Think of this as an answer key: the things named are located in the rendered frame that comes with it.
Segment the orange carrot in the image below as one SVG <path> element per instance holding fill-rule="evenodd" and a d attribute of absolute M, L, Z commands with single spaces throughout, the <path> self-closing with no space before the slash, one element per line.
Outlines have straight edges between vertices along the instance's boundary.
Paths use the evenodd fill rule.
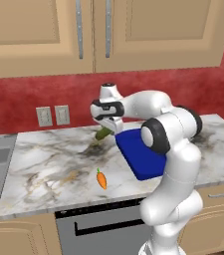
<path fill-rule="evenodd" d="M 98 172 L 97 172 L 97 181 L 103 189 L 106 189 L 108 187 L 107 179 L 106 179 L 105 175 L 100 170 L 98 170 Z"/>

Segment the grey dishwasher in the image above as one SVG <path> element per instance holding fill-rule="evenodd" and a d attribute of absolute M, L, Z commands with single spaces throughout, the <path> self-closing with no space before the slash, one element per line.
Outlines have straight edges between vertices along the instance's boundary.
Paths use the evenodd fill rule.
<path fill-rule="evenodd" d="M 137 255 L 150 236 L 145 224 L 94 233 L 75 235 L 78 227 L 90 228 L 106 224 L 141 219 L 141 198 L 81 207 L 55 213 L 63 255 Z"/>

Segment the grey wall outlet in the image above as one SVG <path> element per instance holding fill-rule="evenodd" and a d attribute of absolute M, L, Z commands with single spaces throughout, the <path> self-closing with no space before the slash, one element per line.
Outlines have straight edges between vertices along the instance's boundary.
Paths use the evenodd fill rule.
<path fill-rule="evenodd" d="M 36 113 L 40 127 L 51 127 L 53 125 L 51 109 L 49 107 L 36 108 Z"/>
<path fill-rule="evenodd" d="M 69 106 L 55 106 L 56 122 L 58 126 L 70 123 Z"/>

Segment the green cucumber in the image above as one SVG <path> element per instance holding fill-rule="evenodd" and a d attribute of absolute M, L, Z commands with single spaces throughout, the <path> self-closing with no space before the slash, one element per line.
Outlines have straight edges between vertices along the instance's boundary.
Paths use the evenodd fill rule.
<path fill-rule="evenodd" d="M 102 140 L 110 134 L 113 134 L 112 130 L 110 130 L 106 127 L 102 127 L 100 130 L 97 131 L 95 138 L 96 138 L 96 140 Z"/>

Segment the blue tray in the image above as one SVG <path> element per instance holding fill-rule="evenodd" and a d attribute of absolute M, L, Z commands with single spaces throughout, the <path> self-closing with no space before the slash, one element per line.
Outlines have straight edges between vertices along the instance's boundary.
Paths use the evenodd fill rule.
<path fill-rule="evenodd" d="M 115 142 L 137 180 L 163 176 L 166 156 L 148 148 L 140 129 L 128 129 L 115 136 Z"/>

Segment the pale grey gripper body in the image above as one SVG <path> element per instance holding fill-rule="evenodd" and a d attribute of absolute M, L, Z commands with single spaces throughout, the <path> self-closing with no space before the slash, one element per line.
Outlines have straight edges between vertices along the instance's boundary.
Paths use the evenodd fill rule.
<path fill-rule="evenodd" d="M 98 117 L 98 123 L 111 130 L 114 134 L 123 131 L 122 116 L 100 116 Z"/>

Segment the beige wall cupboard door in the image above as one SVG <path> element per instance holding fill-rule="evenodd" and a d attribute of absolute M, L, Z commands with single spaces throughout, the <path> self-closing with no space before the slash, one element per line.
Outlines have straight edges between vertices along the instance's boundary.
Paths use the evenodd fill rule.
<path fill-rule="evenodd" d="M 106 58 L 106 0 L 94 0 L 98 73 L 218 67 L 224 0 L 112 0 Z"/>
<path fill-rule="evenodd" d="M 87 74 L 94 70 L 92 0 L 0 0 L 0 78 Z"/>

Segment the beige base cupboard door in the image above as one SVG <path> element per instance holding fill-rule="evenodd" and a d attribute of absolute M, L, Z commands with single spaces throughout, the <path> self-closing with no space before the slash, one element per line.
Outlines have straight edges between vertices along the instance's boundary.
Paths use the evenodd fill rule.
<path fill-rule="evenodd" d="M 181 230 L 178 244 L 187 255 L 224 251 L 224 205 L 205 208 L 194 216 Z"/>
<path fill-rule="evenodd" d="M 55 215 L 0 221 L 0 255 L 62 255 Z"/>

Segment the beige drawer front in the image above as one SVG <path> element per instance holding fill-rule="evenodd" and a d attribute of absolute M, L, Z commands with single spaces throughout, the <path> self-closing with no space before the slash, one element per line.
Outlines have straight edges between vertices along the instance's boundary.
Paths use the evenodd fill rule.
<path fill-rule="evenodd" d="M 205 208 L 224 205 L 224 197 L 220 197 L 220 198 L 208 197 L 208 194 L 224 193 L 224 184 L 199 188 L 198 192 L 203 199 L 203 204 Z"/>

